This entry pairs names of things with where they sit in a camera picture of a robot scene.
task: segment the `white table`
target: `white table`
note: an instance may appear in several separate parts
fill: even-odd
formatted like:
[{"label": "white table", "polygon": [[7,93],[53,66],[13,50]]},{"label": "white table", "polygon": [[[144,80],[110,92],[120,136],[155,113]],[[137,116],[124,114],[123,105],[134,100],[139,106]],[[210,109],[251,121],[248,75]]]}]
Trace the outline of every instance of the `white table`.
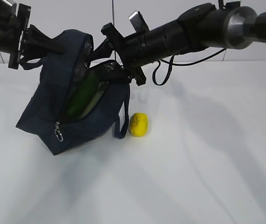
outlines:
[{"label": "white table", "polygon": [[266,224],[266,62],[173,68],[163,87],[154,67],[131,85],[146,137],[53,156],[14,127],[40,70],[0,64],[0,224]]}]

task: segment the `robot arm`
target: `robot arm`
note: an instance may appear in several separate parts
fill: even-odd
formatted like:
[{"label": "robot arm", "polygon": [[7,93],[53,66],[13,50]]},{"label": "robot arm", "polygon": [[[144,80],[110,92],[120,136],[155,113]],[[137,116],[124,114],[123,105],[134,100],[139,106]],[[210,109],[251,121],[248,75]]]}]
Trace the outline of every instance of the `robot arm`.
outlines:
[{"label": "robot arm", "polygon": [[[20,4],[16,15],[13,0],[0,0],[0,51],[10,54],[9,68],[17,69],[19,63],[42,58],[49,51],[64,52],[35,26],[27,27],[30,11],[31,7]],[[146,82],[142,66],[168,56],[208,47],[244,49],[252,42],[266,42],[266,13],[257,16],[252,8],[241,7],[239,1],[224,6],[219,0],[218,9],[211,3],[196,6],[153,30],[140,12],[129,19],[136,32],[123,37],[111,23],[105,25],[101,32],[107,38],[91,53],[89,61],[110,57],[115,50],[138,85]]]}]

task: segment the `black wire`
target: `black wire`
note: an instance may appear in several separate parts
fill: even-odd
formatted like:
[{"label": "black wire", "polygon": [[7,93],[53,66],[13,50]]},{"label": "black wire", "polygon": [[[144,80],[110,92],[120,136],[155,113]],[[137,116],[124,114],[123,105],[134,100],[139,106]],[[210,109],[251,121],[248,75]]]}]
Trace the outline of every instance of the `black wire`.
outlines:
[{"label": "black wire", "polygon": [[[200,63],[200,62],[204,62],[204,61],[206,61],[206,60],[208,60],[208,59],[210,59],[210,58],[213,58],[213,57],[217,56],[218,54],[221,54],[221,53],[224,52],[225,50],[226,50],[226,49],[222,49],[222,50],[216,52],[215,54],[213,54],[213,55],[211,55],[211,56],[208,56],[208,57],[206,57],[206,58],[203,58],[203,59],[201,59],[201,60],[199,60],[199,61],[197,61],[197,62],[188,63],[188,64],[175,64],[175,63],[172,63],[172,65],[173,65],[173,66],[190,66],[190,65],[198,64],[198,63]],[[164,63],[166,63],[166,64],[170,64],[170,62],[168,62],[168,61],[165,61],[165,60],[161,60],[161,61],[164,62]]]},{"label": "black wire", "polygon": [[165,85],[167,83],[168,79],[170,78],[171,72],[172,72],[172,65],[173,65],[174,57],[175,57],[175,55],[171,56],[166,77],[165,77],[164,81],[161,84],[158,84],[157,81],[156,81],[156,73],[157,73],[159,67],[161,66],[161,62],[158,61],[159,65],[156,67],[156,69],[152,73],[152,81],[153,81],[153,83],[155,85],[162,86],[162,85]]},{"label": "black wire", "polygon": [[[165,61],[165,60],[157,61],[157,62],[159,63],[159,65],[155,68],[155,70],[154,70],[153,73],[152,73],[152,81],[153,81],[153,83],[154,83],[155,85],[159,85],[159,86],[161,86],[161,85],[165,85],[165,83],[168,81],[168,79],[169,79],[169,77],[170,77],[170,75],[171,75],[172,67],[173,67],[173,66],[190,66],[190,65],[198,64],[198,63],[200,63],[200,62],[204,62],[204,61],[206,61],[206,60],[208,60],[208,59],[210,59],[210,58],[212,58],[212,57],[215,57],[216,55],[218,55],[218,54],[224,52],[225,50],[226,50],[226,49],[222,49],[222,50],[216,52],[215,54],[213,54],[213,55],[211,55],[211,56],[209,56],[209,57],[203,58],[203,59],[201,59],[201,60],[199,60],[199,61],[197,61],[197,62],[193,62],[193,63],[189,63],[189,64],[175,64],[175,63],[173,63],[173,61],[174,61],[174,57],[175,57],[176,55],[171,56],[171,59],[170,59],[169,62],[168,62],[168,61]],[[156,81],[156,73],[157,73],[158,69],[159,69],[160,66],[161,66],[161,62],[164,62],[164,63],[166,63],[166,64],[169,64],[169,67],[168,67],[168,71],[167,71],[167,74],[166,74],[165,80],[164,80],[161,84],[158,84],[157,81]]]}]

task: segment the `white wall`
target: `white wall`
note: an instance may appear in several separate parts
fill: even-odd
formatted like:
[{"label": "white wall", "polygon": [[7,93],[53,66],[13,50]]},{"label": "white wall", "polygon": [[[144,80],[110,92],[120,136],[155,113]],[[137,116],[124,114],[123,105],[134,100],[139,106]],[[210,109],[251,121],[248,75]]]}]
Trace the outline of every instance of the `white wall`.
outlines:
[{"label": "white wall", "polygon": [[[104,39],[101,34],[103,25],[112,21],[112,0],[19,0],[32,6],[30,24],[34,24],[49,37],[55,37],[65,29],[78,29],[90,33],[97,47]],[[140,11],[150,29],[178,18],[186,10],[206,2],[217,4],[218,0],[115,0],[115,26],[123,35],[134,32],[128,16],[135,10]],[[266,11],[265,0],[242,0],[243,6],[254,8],[257,13]],[[218,49],[209,48],[204,52],[191,53],[176,57],[178,62],[196,61],[209,56]],[[212,61],[266,60],[266,44],[254,43],[244,50],[227,50],[211,59]],[[3,54],[4,61],[9,60]]]}]

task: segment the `dark blue zippered bag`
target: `dark blue zippered bag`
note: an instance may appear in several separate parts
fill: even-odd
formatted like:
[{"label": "dark blue zippered bag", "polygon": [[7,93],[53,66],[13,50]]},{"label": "dark blue zippered bag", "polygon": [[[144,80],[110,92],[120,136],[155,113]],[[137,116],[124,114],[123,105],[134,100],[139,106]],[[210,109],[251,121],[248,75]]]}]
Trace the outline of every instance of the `dark blue zippered bag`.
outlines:
[{"label": "dark blue zippered bag", "polygon": [[[25,70],[43,68],[40,84],[16,127],[38,135],[54,155],[102,136],[114,123],[114,136],[123,139],[129,126],[130,79],[116,61],[103,63],[109,70],[103,80],[108,81],[103,96],[85,117],[64,122],[68,97],[89,69],[85,59],[93,50],[93,40],[77,30],[64,31],[53,40],[65,47],[64,54],[49,53],[37,63],[21,64]],[[123,104],[125,122],[120,129]]]}]

